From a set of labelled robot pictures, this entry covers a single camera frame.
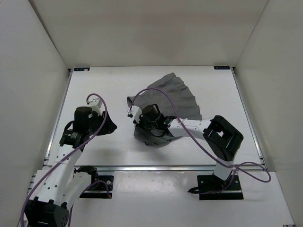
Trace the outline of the grey pleated skirt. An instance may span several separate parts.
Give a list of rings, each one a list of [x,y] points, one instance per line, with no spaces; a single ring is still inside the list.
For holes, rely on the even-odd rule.
[[[127,105],[130,106],[131,103],[134,103],[135,106],[143,109],[148,105],[157,104],[160,112],[165,116],[175,116],[172,108],[174,106],[177,115],[182,119],[202,119],[196,97],[175,73],[163,76],[150,84],[148,89],[138,97],[128,96],[126,98]]]

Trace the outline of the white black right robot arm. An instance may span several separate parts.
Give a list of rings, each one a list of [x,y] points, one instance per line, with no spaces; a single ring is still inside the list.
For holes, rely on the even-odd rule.
[[[133,105],[128,117],[135,126],[134,136],[149,146],[165,146],[181,137],[206,141],[216,159],[211,176],[213,186],[221,190],[229,184],[232,165],[244,136],[222,116],[207,120],[178,119],[165,116],[157,104],[152,104],[143,109]]]

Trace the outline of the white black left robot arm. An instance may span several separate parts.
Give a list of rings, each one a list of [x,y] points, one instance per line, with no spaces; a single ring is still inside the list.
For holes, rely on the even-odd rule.
[[[66,227],[75,201],[83,192],[96,188],[99,180],[94,166],[74,169],[85,145],[95,136],[113,133],[117,126],[99,106],[76,108],[74,119],[64,128],[52,168],[36,183],[22,209],[31,227]]]

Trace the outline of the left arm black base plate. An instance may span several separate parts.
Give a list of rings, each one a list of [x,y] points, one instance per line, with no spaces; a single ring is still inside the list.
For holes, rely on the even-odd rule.
[[[83,199],[111,199],[113,195],[114,174],[98,173],[98,183],[95,183],[80,198]]]

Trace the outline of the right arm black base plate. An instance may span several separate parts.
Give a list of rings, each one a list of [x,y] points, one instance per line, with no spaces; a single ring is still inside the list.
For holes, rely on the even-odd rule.
[[[232,175],[226,181],[214,175],[198,175],[197,183],[200,201],[216,201],[216,200],[243,200],[241,183],[239,176]]]

